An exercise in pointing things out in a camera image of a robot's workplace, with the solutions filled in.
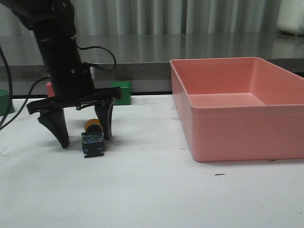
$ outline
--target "white container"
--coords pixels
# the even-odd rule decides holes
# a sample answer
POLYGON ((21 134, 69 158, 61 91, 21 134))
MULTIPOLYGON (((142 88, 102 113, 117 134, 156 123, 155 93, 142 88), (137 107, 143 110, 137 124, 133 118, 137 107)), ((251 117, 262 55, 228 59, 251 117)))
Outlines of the white container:
POLYGON ((276 25, 281 32, 304 35, 304 0, 282 0, 276 25))

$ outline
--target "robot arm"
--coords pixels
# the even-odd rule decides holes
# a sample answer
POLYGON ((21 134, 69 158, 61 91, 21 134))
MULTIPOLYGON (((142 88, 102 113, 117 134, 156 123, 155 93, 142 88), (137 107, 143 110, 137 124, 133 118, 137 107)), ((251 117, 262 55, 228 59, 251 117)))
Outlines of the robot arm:
POLYGON ((106 139, 111 138, 114 99, 120 88, 95 89, 90 65, 81 63, 77 50, 74 7, 70 0, 0 0, 21 23, 33 30, 42 59, 50 76, 55 97, 27 105, 30 114, 40 112, 38 121, 47 127, 63 148, 69 145, 64 107, 77 110, 95 106, 106 139))

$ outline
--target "wire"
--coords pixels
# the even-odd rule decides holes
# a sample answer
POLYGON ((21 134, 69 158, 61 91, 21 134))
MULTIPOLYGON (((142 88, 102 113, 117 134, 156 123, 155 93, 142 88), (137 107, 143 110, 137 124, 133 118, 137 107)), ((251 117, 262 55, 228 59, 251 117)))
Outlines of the wire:
POLYGON ((3 125, 4 121, 6 120, 6 118, 8 117, 8 114, 10 112, 10 108, 11 108, 11 105, 12 105, 12 97, 13 97, 13 85, 12 85, 12 80, 11 80, 11 73, 10 73, 10 68, 9 68, 9 65, 6 61, 6 58, 4 56, 4 53, 1 49, 1 45, 0 45, 0 55, 1 55, 1 58, 3 60, 3 63, 4 63, 4 66, 5 66, 5 69, 6 69, 6 72, 7 72, 7 75, 8 75, 8 81, 9 81, 9 103, 8 103, 8 106, 6 108, 6 111, 0 121, 0 127, 3 125))
POLYGON ((100 67, 98 64, 94 64, 94 63, 89 63, 89 66, 90 67, 94 67, 94 68, 96 68, 98 70, 102 70, 102 71, 111 71, 111 70, 115 69, 115 67, 116 67, 116 58, 115 58, 114 54, 110 50, 108 50, 108 49, 106 49, 104 47, 100 47, 100 46, 79 47, 78 44, 76 44, 76 45, 77 45, 77 48, 80 49, 80 50, 89 50, 89 49, 93 49, 93 48, 99 48, 99 49, 106 50, 112 56, 112 58, 113 58, 114 66, 112 68, 107 69, 107 68, 104 68, 104 67, 100 67))
POLYGON ((29 97, 34 89, 34 87, 41 81, 43 80, 46 80, 46 79, 49 79, 49 77, 43 77, 39 80, 37 80, 36 82, 34 82, 34 84, 31 86, 31 88, 29 89, 29 92, 28 92, 28 95, 27 95, 27 98, 25 99, 25 101, 23 102, 21 108, 19 109, 19 111, 9 120, 7 121, 3 126, 0 127, 0 131, 5 128, 7 125, 9 125, 13 120, 15 120, 17 118, 17 116, 22 112, 23 108, 25 107, 25 105, 27 104, 28 100, 29 100, 29 97))

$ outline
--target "green object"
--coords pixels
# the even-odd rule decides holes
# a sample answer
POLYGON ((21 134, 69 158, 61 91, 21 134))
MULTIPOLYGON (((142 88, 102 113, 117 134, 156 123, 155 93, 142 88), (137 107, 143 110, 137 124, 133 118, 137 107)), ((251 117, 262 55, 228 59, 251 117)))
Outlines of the green object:
MULTIPOLYGON (((9 105, 9 93, 5 89, 0 89, 0 116, 3 116, 9 105)), ((11 104, 9 113, 14 113, 14 105, 11 104)))
POLYGON ((115 100, 114 105, 130 105, 131 104, 131 82, 113 82, 112 87, 120 87, 123 97, 120 100, 115 100))

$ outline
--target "pink tray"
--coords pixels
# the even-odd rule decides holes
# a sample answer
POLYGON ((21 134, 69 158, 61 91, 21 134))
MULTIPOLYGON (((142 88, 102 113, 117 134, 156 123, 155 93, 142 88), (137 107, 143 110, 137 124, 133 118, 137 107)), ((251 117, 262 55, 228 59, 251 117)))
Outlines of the pink tray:
POLYGON ((304 79, 261 58, 171 61, 193 159, 304 158, 304 79))

